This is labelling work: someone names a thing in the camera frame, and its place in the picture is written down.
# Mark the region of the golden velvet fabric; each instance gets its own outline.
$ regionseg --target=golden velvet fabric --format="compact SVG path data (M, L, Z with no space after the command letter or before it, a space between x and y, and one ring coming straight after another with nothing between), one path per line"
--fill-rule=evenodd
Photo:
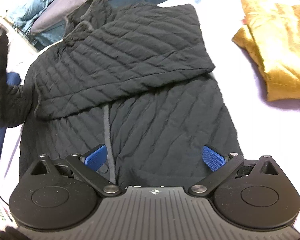
M267 99L300 99L300 5L241 0L244 25L233 41L246 49L266 81Z

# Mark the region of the triangular cutout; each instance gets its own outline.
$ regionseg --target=triangular cutout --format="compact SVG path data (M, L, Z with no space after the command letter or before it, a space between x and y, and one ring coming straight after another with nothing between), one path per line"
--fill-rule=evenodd
M278 172L275 170L270 161L266 161L263 163L260 173L278 175Z

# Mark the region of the gray ribbed plate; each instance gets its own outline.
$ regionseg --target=gray ribbed plate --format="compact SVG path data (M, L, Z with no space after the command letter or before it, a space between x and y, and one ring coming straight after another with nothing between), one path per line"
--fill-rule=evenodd
M224 221L205 198L181 187L129 187L104 199L97 211L75 228L59 232L19 229L33 240L296 240L292 227L272 232L236 228Z

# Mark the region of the black quilted jacket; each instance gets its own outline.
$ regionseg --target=black quilted jacket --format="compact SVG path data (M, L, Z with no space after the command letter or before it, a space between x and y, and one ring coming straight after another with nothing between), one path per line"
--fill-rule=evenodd
M41 153L64 158L105 143L99 172L119 186L189 187L209 172L205 144L241 153L213 68L191 5L89 0L23 86L0 73L0 125L25 122L20 176Z

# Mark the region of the blue heart mark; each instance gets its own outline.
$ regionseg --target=blue heart mark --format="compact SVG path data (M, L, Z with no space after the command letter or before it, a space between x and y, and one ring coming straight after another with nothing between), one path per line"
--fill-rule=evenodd
M201 2L201 0L194 0L194 2L195 2L196 4L198 4L199 2Z

